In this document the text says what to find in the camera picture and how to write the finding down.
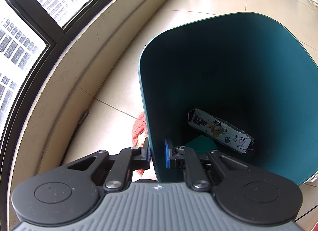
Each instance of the blue plastic container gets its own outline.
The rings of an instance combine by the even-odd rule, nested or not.
[[[298,185],[318,170],[318,68],[277,21],[244,12],[170,29],[145,47],[139,78],[160,181],[182,180],[165,168],[164,138],[189,142],[192,108],[251,135],[257,167]]]

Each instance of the black window frame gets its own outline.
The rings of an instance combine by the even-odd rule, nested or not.
[[[7,230],[7,191],[13,155],[28,112],[64,49],[112,0],[89,0],[60,27],[37,0],[5,0],[48,45],[31,67],[10,108],[0,140],[0,231]]]

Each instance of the ribbed surface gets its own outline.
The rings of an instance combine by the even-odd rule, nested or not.
[[[123,192],[105,196],[90,216],[64,227],[21,223],[16,231],[300,231],[294,223],[253,227],[221,211],[211,195],[190,190],[185,183],[132,183]]]

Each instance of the beige wall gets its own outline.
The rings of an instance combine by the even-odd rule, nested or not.
[[[165,0],[113,0],[72,41],[47,77],[23,126],[8,194],[57,167],[81,115],[129,43]],[[18,220],[9,203],[8,227]]]

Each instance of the tiled floor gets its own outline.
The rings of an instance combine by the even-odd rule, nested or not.
[[[131,130],[143,105],[138,60],[143,47],[157,34],[184,23],[226,13],[252,11],[270,16],[287,27],[318,63],[318,8],[307,0],[168,0],[141,30],[96,95],[66,161],[98,149],[117,154],[131,146]],[[301,186],[304,196],[298,217],[318,204],[318,183]],[[318,221],[318,207],[298,220],[305,230]]]

